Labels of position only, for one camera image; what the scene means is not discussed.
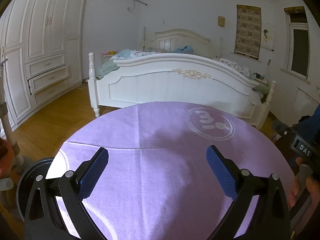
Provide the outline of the white built-in wardrobe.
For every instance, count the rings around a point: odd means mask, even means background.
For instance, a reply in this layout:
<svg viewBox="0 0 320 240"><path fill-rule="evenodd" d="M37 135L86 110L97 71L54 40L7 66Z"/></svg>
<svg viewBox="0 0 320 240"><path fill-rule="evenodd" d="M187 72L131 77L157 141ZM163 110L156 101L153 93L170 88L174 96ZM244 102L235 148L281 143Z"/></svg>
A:
<svg viewBox="0 0 320 240"><path fill-rule="evenodd" d="M1 60L10 126L80 85L86 0L12 0L1 16Z"/></svg>

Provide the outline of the white ornate bed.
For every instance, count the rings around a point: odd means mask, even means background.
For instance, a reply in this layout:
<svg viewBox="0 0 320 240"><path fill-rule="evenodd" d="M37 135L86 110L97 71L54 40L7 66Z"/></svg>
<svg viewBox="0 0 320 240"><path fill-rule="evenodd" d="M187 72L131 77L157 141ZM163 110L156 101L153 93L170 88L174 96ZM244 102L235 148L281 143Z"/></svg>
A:
<svg viewBox="0 0 320 240"><path fill-rule="evenodd" d="M276 89L272 81L266 99L258 83L220 62L222 45L186 29L157 32L144 46L157 53L117 60L116 70L99 78L90 53L88 90L95 116L100 107L124 108L146 102L189 102L210 106L261 128Z"/></svg>

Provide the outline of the white framed window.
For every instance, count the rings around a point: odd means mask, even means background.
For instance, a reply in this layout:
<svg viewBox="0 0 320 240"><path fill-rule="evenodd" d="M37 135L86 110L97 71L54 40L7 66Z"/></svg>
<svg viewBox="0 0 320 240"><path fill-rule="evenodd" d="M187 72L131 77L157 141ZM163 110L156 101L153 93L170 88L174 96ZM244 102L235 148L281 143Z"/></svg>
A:
<svg viewBox="0 0 320 240"><path fill-rule="evenodd" d="M286 71L307 80L310 61L309 25L303 6L284 8L287 21Z"/></svg>

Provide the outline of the floral window blind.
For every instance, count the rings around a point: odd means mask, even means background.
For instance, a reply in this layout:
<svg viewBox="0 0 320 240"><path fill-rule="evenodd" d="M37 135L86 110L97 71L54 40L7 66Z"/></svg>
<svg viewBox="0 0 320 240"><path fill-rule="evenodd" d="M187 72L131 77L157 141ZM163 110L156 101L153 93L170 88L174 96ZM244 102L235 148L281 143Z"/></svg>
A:
<svg viewBox="0 0 320 240"><path fill-rule="evenodd" d="M261 44L261 8L238 4L236 9L234 52L258 60Z"/></svg>

